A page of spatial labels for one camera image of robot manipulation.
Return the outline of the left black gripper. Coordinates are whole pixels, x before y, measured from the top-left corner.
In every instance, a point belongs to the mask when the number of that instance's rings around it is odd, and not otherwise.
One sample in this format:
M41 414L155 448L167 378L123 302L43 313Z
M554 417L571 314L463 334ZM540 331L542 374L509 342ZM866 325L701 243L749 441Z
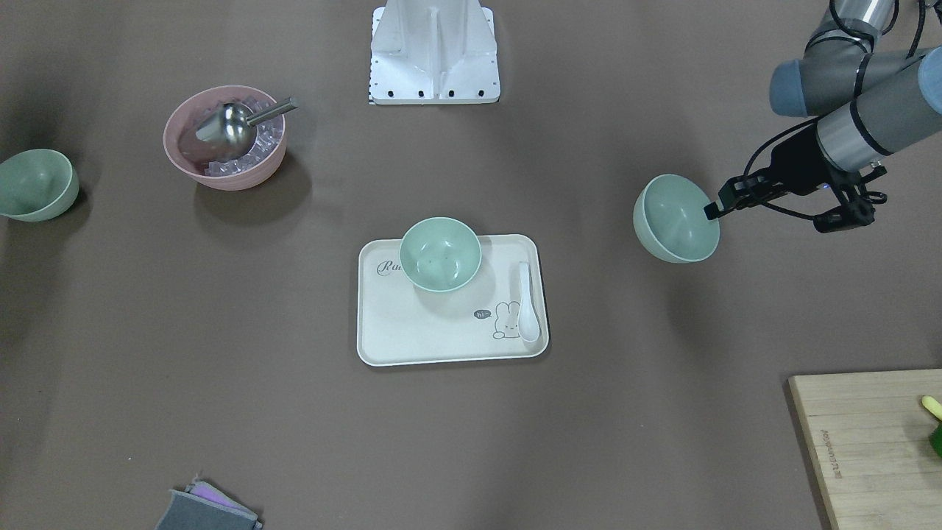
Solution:
M753 174L730 178L718 198L704 207L707 220L758 205L786 194L807 196L833 183L833 167L822 153L817 130L803 130L773 148L771 163Z

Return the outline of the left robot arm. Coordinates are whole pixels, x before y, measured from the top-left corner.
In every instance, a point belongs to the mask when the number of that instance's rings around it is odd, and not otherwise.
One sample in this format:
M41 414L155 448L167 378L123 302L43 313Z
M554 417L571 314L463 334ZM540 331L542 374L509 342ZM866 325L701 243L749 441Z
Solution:
M717 220L744 208L828 188L837 205L811 217L821 233L870 225L886 196L867 185L885 173L882 160L941 127L941 51L913 41L906 51L878 53L898 10L896 1L831 1L801 58L773 72L768 101L803 123L765 142L767 167L730 178L704 215Z

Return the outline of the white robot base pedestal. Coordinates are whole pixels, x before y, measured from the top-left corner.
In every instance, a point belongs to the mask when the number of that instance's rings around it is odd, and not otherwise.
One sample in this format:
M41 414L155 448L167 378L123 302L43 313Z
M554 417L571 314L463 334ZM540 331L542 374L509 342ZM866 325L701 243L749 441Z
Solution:
M368 101L499 101L494 13L478 1L387 1L373 11Z

